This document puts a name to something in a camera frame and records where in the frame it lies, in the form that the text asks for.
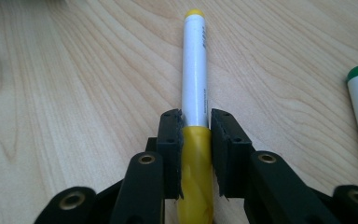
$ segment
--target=yellow cap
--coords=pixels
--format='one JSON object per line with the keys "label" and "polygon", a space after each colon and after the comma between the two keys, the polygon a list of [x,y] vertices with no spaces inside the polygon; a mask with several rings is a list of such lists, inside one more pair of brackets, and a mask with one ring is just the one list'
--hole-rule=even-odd
{"label": "yellow cap", "polygon": [[185,15],[185,18],[187,18],[188,16],[191,16],[191,15],[200,15],[201,17],[205,18],[203,12],[197,8],[193,8],[193,9],[190,9],[186,15]]}

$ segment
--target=black object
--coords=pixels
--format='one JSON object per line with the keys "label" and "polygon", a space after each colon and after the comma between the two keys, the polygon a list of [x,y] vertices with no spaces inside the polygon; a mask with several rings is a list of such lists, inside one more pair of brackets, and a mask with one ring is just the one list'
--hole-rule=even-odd
{"label": "black object", "polygon": [[[158,137],[131,159],[122,181],[99,194],[67,189],[35,223],[164,223],[164,199],[182,196],[182,124],[180,110],[162,114]],[[358,223],[357,186],[339,186],[329,197],[307,187],[277,154],[255,151],[228,112],[213,109],[211,125],[220,195],[244,198],[250,223]]]}

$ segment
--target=yellow marker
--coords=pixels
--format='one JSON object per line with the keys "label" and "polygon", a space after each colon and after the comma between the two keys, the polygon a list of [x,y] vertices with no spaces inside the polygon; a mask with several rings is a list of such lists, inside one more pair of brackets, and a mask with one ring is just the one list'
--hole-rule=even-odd
{"label": "yellow marker", "polygon": [[183,45],[182,111],[185,128],[182,149],[182,191],[179,222],[213,221],[211,131],[208,129],[206,33],[203,13],[187,12]]}

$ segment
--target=wooden table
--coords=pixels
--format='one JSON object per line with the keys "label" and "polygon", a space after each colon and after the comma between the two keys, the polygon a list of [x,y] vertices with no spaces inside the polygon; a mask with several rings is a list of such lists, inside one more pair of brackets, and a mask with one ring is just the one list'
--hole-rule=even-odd
{"label": "wooden table", "polygon": [[[181,106],[183,21],[206,15],[209,107],[307,185],[358,185],[345,82],[358,1],[0,1],[0,223],[32,223],[72,186],[100,192]],[[215,223],[243,223],[217,197]],[[166,223],[177,223],[174,201]]]}

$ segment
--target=wood grain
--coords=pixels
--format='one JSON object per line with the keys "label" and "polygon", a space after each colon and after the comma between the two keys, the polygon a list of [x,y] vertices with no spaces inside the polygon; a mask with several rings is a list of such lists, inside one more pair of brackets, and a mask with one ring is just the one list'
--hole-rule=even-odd
{"label": "wood grain", "polygon": [[[207,19],[210,108],[311,187],[358,185],[345,78],[358,1],[0,1],[0,223],[32,223],[61,190],[121,179],[180,107],[186,12]],[[217,198],[215,223],[243,223]],[[177,223],[174,202],[166,223]]]}

